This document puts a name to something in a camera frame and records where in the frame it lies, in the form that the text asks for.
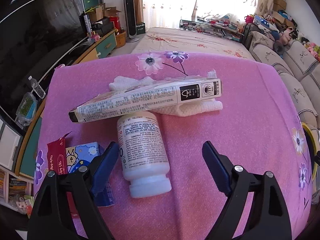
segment wall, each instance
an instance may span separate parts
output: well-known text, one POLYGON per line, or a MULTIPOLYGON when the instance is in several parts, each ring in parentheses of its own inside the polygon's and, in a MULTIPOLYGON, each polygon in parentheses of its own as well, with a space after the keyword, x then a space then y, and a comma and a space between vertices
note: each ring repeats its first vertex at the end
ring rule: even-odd
POLYGON ((285 0, 286 12, 298 24, 298 30, 303 32, 311 42, 320 45, 320 23, 305 0, 285 0))

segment white plastic bottle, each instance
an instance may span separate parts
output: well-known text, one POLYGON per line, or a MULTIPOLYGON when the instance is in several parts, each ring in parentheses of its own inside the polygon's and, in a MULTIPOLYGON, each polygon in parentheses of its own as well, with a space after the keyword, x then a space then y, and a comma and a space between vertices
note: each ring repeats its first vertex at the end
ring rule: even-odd
POLYGON ((159 195, 171 190, 170 170, 156 116, 135 112, 117 123, 123 176, 131 182, 133 198, 159 195))
POLYGON ((30 80, 31 83, 31 87, 35 90, 36 94, 43 99, 45 97, 45 92, 42 89, 42 87, 39 85, 38 81, 34 78, 32 78, 32 76, 28 77, 28 79, 30 80))

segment teal drawer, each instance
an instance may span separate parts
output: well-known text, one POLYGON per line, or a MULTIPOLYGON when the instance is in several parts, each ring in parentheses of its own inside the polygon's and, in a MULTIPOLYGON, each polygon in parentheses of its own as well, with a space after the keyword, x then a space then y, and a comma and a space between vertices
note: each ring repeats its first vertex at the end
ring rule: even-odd
POLYGON ((116 36, 112 33, 96 46, 97 53, 100 53, 99 58, 105 58, 116 46, 116 36))

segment sofa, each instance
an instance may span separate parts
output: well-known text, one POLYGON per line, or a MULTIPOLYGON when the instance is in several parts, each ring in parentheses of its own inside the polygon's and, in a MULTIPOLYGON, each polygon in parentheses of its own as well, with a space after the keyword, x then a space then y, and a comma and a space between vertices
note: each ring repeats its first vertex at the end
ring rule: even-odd
POLYGON ((286 85, 300 120, 320 127, 320 63, 296 40, 284 46, 283 58, 272 50, 273 41, 251 32, 249 52, 258 62, 271 65, 286 85))

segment metal screw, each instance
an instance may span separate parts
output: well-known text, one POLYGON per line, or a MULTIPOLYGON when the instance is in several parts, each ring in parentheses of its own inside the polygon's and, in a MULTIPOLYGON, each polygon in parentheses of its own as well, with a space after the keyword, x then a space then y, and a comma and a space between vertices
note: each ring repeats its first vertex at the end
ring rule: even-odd
POLYGON ((235 166, 235 170, 238 171, 238 172, 241 172, 241 171, 243 171, 243 167, 240 166, 240 165, 236 165, 235 166))
POLYGON ((47 173, 48 177, 52 177, 54 174, 55 174, 54 171, 49 171, 49 172, 47 173))
POLYGON ((80 167, 79 167, 79 171, 80 171, 80 172, 85 172, 87 169, 88 169, 87 166, 80 166, 80 167))
POLYGON ((269 178, 272 178, 273 177, 273 173, 271 171, 267 171, 266 172, 266 175, 269 177, 269 178))

